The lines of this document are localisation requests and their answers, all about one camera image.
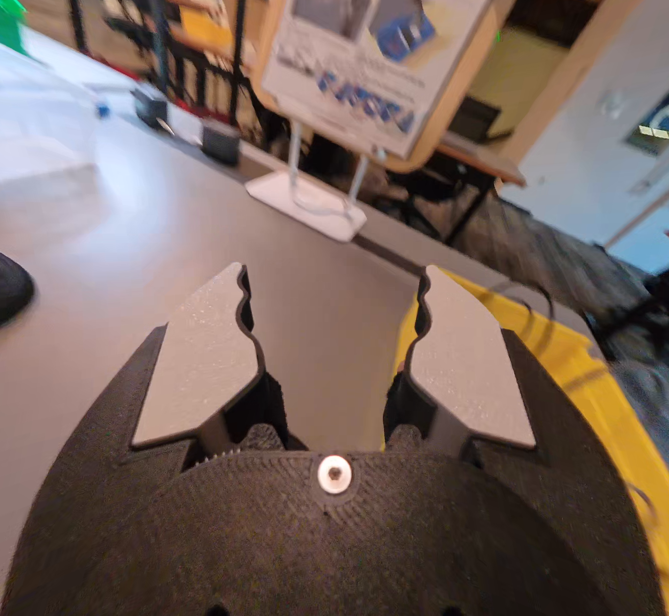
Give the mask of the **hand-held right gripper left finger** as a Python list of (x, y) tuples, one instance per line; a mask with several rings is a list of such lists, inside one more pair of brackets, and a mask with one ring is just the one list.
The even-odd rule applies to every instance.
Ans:
[(228, 265), (190, 295), (165, 329), (132, 447), (194, 439), (229, 450), (256, 424), (289, 430), (282, 392), (253, 334), (247, 267)]

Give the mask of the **wooden desk black frame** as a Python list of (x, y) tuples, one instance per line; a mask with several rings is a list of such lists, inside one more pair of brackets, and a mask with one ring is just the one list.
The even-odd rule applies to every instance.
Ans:
[(449, 157), (463, 166), (466, 169), (465, 184), (475, 187), (478, 191), (469, 207), (444, 238), (443, 243), (446, 246), (453, 246), (457, 242), (473, 216), (491, 194), (496, 182), (511, 184), (521, 189), (527, 186), (526, 178), (513, 161), (451, 131), (446, 131), (442, 135), (435, 153)]

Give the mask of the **dark grey charger block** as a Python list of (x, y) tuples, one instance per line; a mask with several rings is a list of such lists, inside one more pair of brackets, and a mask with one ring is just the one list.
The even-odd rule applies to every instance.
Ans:
[(202, 120), (201, 151), (223, 165), (236, 167), (240, 159), (241, 134), (238, 127), (217, 119)]
[(168, 100), (153, 85), (139, 83), (132, 90), (137, 117), (153, 129), (168, 124)]

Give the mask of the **black wrist rest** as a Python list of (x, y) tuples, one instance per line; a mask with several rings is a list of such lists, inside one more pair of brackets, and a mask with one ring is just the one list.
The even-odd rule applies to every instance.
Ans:
[(20, 264), (1, 253), (1, 326), (8, 324), (33, 301), (33, 278)]

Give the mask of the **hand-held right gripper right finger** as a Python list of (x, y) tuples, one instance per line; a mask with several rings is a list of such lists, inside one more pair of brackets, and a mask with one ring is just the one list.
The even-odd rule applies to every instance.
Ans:
[(385, 440), (406, 425), (438, 453), (464, 453), (474, 439), (534, 451), (537, 440), (502, 327), (435, 265), (422, 270), (414, 329), (387, 397)]

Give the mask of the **yellow plastic bin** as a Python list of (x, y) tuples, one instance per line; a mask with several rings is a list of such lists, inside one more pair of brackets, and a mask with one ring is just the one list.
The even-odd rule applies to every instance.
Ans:
[(521, 528), (540, 519), (611, 601), (668, 591), (668, 472), (591, 342), (442, 271), (502, 327), (537, 446), (474, 439), (464, 453), (439, 454), (500, 487), (494, 508), (522, 502)]

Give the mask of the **green plastic bin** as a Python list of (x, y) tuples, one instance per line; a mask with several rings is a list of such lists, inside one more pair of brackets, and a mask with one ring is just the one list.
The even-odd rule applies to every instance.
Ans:
[(25, 11), (19, 0), (1, 0), (1, 44), (29, 56), (22, 37)]

